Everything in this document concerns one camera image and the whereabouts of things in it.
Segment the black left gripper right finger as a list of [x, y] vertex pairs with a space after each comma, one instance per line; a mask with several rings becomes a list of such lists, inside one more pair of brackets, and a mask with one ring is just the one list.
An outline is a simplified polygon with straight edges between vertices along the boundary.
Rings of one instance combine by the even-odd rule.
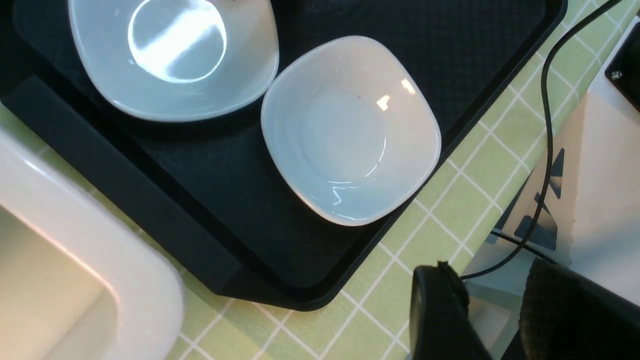
[[637, 360], [637, 305], [558, 264], [536, 259], [526, 278], [519, 335], [529, 360]]

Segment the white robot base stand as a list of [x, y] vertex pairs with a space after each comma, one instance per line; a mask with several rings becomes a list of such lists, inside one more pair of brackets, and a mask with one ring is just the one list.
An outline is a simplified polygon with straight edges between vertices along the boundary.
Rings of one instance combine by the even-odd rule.
[[[601, 69], [560, 131], [564, 189], [550, 205], [555, 250], [534, 248], [639, 308], [639, 112]], [[471, 321], [499, 359], [517, 332], [534, 255], [471, 280]]]

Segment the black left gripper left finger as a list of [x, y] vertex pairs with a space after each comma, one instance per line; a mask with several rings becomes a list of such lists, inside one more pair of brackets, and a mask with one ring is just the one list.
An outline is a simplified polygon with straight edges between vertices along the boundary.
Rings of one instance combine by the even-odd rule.
[[469, 319], [466, 285], [446, 261], [413, 271], [410, 310], [410, 360], [490, 360]]

